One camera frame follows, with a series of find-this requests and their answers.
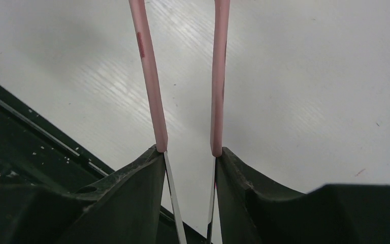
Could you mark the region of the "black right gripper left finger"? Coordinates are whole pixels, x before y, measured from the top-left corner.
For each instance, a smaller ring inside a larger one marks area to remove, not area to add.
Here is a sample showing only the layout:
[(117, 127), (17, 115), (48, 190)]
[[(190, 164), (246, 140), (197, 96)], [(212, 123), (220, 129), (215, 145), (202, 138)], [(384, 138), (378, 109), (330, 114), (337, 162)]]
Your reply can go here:
[(155, 146), (75, 193), (13, 182), (2, 170), (0, 243), (155, 243), (165, 177)]

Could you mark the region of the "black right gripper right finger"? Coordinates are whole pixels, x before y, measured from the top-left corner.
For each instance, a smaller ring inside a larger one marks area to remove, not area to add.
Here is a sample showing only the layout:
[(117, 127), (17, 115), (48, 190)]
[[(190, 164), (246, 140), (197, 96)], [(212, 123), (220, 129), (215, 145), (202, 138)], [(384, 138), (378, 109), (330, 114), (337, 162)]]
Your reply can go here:
[(288, 188), (228, 148), (217, 159), (223, 243), (390, 243), (390, 185)]

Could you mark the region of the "pink silicone tongs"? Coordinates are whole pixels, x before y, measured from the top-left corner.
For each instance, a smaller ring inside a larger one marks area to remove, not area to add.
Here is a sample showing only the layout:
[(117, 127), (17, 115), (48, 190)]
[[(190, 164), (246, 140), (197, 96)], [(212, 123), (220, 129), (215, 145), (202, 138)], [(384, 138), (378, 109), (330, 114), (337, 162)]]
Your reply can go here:
[[(172, 210), (180, 243), (186, 243), (187, 238), (183, 226), (182, 216), (178, 204), (177, 193), (171, 172), (171, 166), (167, 153), (168, 132), (161, 100), (156, 59), (152, 44), (151, 33), (144, 1), (129, 2), (134, 23), (137, 44), (139, 48), (142, 70), (146, 85), (150, 115), (154, 130), (156, 148), (165, 159), (166, 174), (171, 197)], [(223, 105), (224, 105), (224, 82), (226, 48), (228, 41), (228, 25), (230, 15), (230, 1), (215, 1), (215, 27), (213, 40), (212, 59), (212, 102), (211, 102), (211, 130), (210, 147), (214, 157), (212, 184), (210, 191), (209, 213), (206, 243), (212, 241), (213, 216), (215, 204), (216, 169), (217, 159), (222, 155), (223, 136)]]

